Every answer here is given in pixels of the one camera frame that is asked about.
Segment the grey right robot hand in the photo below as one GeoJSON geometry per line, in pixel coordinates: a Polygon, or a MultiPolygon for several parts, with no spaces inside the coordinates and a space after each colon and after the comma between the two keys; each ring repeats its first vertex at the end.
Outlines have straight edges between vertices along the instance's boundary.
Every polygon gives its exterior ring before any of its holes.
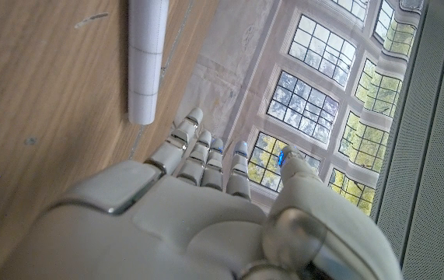
{"type": "Polygon", "coordinates": [[[0,279],[399,279],[379,227],[326,186],[293,146],[265,212],[250,197],[245,142],[229,178],[223,144],[194,108],[143,163],[123,161],[43,210],[0,279]]]}

